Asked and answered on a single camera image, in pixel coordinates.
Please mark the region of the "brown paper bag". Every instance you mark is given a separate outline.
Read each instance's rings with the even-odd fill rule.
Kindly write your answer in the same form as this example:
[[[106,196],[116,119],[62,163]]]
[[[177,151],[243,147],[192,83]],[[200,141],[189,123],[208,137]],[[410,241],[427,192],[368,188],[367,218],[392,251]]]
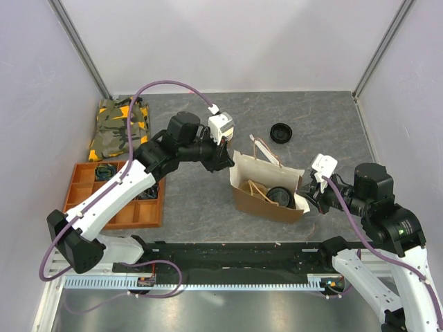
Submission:
[[[235,165],[229,169],[236,209],[281,223],[297,222],[310,212],[307,199],[297,194],[305,171],[284,166],[261,138],[250,139],[253,153],[235,150]]]

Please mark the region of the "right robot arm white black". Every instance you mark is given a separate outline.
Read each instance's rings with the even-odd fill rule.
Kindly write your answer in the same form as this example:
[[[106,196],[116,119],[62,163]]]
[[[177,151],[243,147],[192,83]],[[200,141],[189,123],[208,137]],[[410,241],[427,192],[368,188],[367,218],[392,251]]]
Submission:
[[[318,267],[336,271],[377,314],[382,331],[441,331],[442,305],[430,268],[426,238],[418,218],[395,202],[394,180],[384,166],[361,163],[349,185],[335,173],[336,161],[311,165],[311,183],[297,193],[321,214],[344,212],[363,246],[386,262],[393,293],[359,258],[343,237],[320,244]]]

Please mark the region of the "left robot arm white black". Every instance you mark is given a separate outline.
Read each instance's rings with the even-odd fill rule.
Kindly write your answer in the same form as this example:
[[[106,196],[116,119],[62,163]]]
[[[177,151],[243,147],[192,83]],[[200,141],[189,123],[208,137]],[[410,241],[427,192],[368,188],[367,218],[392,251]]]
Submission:
[[[101,261],[129,264],[144,272],[152,256],[133,237],[101,237],[101,230],[141,192],[178,169],[181,162],[200,162],[209,172],[234,166],[228,153],[234,121],[226,112],[210,116],[203,126],[198,116],[182,111],[167,129],[143,143],[123,168],[98,191],[67,212],[53,210],[46,218],[52,240],[77,273],[90,271]]]

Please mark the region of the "cardboard cup carrier tray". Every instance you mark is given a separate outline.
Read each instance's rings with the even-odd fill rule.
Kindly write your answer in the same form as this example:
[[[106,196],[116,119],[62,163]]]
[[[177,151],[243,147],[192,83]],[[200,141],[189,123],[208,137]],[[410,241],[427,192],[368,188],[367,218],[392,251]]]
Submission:
[[[260,199],[262,201],[267,201],[268,189],[261,183],[257,183],[252,180],[244,181],[239,185],[239,189],[252,197]]]

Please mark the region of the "black plastic cup lid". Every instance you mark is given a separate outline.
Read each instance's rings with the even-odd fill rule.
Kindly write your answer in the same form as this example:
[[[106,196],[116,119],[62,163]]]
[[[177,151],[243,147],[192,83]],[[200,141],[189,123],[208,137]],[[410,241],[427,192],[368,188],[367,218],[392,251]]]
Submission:
[[[271,188],[267,192],[266,197],[271,201],[273,201],[274,203],[277,203],[281,207],[291,208],[291,209],[296,208],[293,192],[291,192],[285,187]]]

